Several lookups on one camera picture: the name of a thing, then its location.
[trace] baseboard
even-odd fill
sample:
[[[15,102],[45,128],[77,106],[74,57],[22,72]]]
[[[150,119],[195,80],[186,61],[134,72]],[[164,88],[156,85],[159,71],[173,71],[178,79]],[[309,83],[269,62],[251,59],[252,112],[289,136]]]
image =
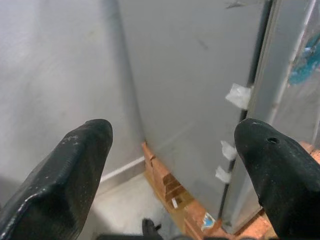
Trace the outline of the baseboard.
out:
[[[110,173],[101,177],[96,195],[101,195],[112,188],[123,184],[124,182],[132,179],[133,177],[145,171],[145,158],[142,156]]]

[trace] blue object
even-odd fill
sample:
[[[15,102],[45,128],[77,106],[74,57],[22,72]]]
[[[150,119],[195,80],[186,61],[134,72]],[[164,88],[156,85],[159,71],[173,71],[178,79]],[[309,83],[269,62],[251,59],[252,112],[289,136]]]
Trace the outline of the blue object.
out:
[[[312,37],[306,44],[297,64],[293,67],[288,83],[295,85],[305,82],[320,64],[320,33]]]

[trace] black object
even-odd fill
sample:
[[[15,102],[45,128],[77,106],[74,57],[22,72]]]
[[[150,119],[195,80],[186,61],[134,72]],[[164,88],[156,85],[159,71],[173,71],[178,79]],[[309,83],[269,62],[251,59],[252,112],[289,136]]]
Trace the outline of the black object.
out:
[[[159,236],[158,230],[161,228],[161,224],[155,226],[154,221],[149,218],[142,219],[142,234],[143,236]]]
[[[0,214],[0,240],[74,240],[113,142],[111,124],[87,121],[30,173]]]
[[[295,140],[256,119],[239,123],[234,139],[277,235],[320,239],[319,164]]]

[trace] white wall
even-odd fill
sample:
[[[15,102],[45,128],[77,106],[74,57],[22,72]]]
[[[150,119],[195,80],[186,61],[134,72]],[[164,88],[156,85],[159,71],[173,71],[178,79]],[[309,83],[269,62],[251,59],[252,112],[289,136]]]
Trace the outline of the white wall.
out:
[[[0,204],[70,130],[113,126],[107,174],[142,155],[115,0],[0,1]]]

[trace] gray floor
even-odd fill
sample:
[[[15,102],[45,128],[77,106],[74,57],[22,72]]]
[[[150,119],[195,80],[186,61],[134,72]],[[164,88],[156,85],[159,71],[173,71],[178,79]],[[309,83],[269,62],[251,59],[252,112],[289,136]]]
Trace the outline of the gray floor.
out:
[[[159,233],[164,240],[181,234],[144,175],[140,174],[95,198],[78,239],[94,239],[101,233],[142,234],[143,218],[161,223]]]

